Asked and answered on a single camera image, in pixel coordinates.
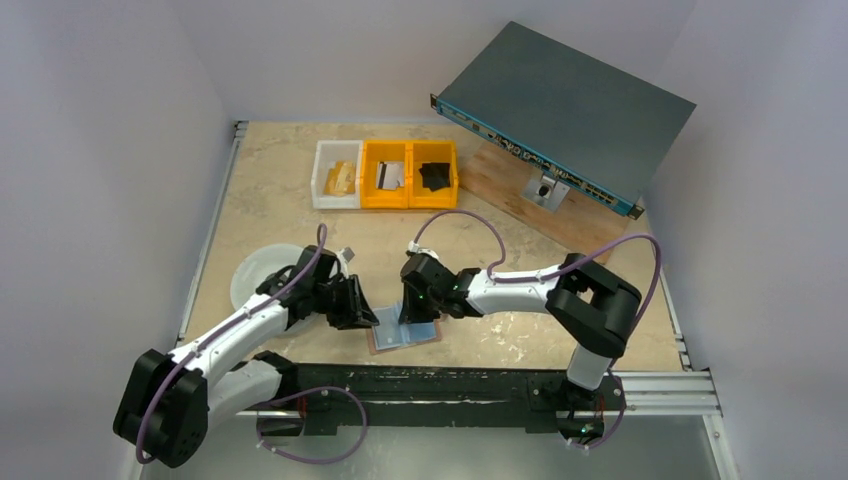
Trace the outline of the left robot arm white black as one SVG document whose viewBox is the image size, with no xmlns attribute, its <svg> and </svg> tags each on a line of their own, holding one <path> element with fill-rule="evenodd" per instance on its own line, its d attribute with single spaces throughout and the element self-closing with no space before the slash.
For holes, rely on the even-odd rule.
<svg viewBox="0 0 848 480">
<path fill-rule="evenodd" d="M 179 467 L 210 428 L 237 412 L 292 405 L 300 389 L 297 365 L 269 351 L 247 356 L 270 338 L 319 315 L 338 330 L 378 325 L 344 259 L 317 245 L 298 253 L 209 332 L 168 353 L 150 349 L 135 361 L 112 430 L 135 446 L 141 463 Z"/>
</svg>

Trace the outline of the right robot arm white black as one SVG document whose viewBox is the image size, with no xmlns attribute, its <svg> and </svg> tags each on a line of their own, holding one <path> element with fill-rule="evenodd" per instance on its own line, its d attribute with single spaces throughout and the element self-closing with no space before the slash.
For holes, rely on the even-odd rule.
<svg viewBox="0 0 848 480">
<path fill-rule="evenodd" d="M 501 312 L 551 315 L 577 342 L 561 381 L 564 399 L 576 407 L 599 396 L 604 375 L 624 354 L 642 302 L 635 286 L 582 254 L 535 272 L 490 277 L 478 268 L 453 273 L 431 254 L 410 253 L 400 279 L 401 323 Z"/>
</svg>

